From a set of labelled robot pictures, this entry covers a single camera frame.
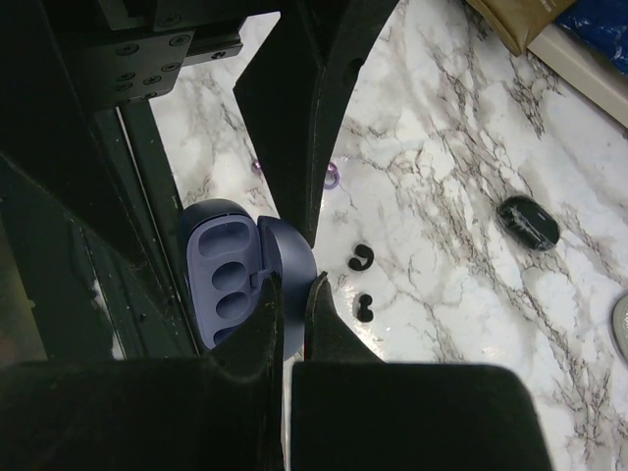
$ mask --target earbud case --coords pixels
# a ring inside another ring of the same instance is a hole
[[[185,278],[198,333],[211,349],[255,309],[262,283],[275,272],[285,307],[284,359],[303,345],[304,315],[317,269],[299,231],[276,218],[257,224],[238,204],[212,199],[183,211],[179,227]]]

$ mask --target white marble countertop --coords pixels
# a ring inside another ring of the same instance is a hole
[[[277,20],[235,58],[187,68],[152,101],[183,202],[274,214],[232,88]],[[334,154],[315,254],[344,321],[387,361],[516,372],[556,470],[628,469],[628,366],[610,314],[628,289],[628,132],[533,58],[512,58],[459,1],[401,1],[360,74]],[[505,235],[497,205],[532,195],[562,238]],[[352,247],[376,254],[350,272]],[[375,320],[352,309],[362,292]]]

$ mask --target black metal frame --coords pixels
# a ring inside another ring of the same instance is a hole
[[[0,40],[23,38],[2,51],[4,63],[16,66],[0,74],[0,116],[11,124],[0,128],[0,154],[13,175],[7,179],[19,175],[34,184],[28,191],[59,203],[59,218],[85,234],[127,355],[199,353],[174,234],[181,203],[147,100],[170,91],[183,65],[236,53],[247,16],[280,10],[235,94],[280,215],[313,245],[341,118],[396,2],[25,0],[2,6],[12,21]],[[29,90],[39,91],[36,99],[25,100]],[[37,235],[11,234],[38,243]],[[36,263],[21,260],[23,271],[36,270]],[[142,314],[130,317],[128,310]],[[153,340],[145,338],[146,319],[154,316],[171,323],[155,334],[171,347],[150,346]]]

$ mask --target black rubber ear tip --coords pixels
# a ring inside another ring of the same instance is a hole
[[[370,294],[362,294],[359,299],[359,306],[357,310],[357,320],[360,322],[368,323],[372,322],[375,317],[373,311],[369,309],[369,306],[373,304],[373,298]]]
[[[364,272],[368,270],[373,265],[375,261],[375,253],[373,249],[363,243],[358,244],[353,250],[355,255],[360,258],[365,258],[366,262],[363,264],[362,261],[358,258],[351,258],[349,260],[349,268],[355,272]]]

